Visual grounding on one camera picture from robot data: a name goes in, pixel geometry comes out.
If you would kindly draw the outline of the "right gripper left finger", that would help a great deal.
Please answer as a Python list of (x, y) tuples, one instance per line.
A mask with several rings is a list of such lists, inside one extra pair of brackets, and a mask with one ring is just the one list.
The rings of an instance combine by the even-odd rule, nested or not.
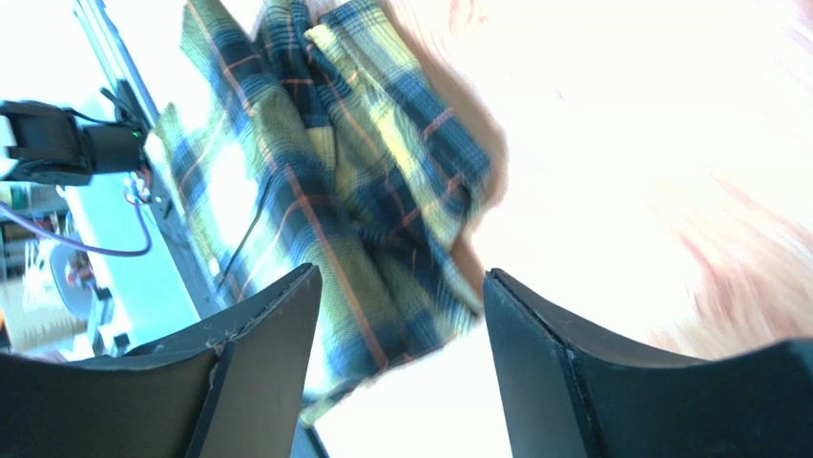
[(5, 457), (287, 457), (320, 310), (317, 266), (118, 357), (1, 358)]

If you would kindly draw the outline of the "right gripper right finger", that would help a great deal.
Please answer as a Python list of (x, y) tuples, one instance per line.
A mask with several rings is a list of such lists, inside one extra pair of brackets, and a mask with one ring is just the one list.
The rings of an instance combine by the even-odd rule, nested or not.
[(812, 342), (705, 361), (631, 340), (500, 269), (484, 281), (516, 457), (808, 457)]

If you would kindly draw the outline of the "yellow plaid long sleeve shirt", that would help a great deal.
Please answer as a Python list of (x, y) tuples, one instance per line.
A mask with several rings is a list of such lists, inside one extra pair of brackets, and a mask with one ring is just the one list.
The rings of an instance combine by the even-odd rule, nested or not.
[(179, 50), (148, 153), (218, 297), (321, 271), (303, 424), (476, 324), (451, 250), (490, 158), (377, 2), (313, 21), (303, 1), (268, 1), (249, 35), (221, 2), (189, 1)]

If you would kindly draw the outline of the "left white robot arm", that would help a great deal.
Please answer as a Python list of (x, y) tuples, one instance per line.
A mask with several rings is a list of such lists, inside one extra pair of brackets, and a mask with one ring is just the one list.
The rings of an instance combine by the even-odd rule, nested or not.
[(91, 119), (34, 102), (1, 103), (1, 179), (85, 186), (96, 175), (145, 166), (145, 133), (132, 123)]

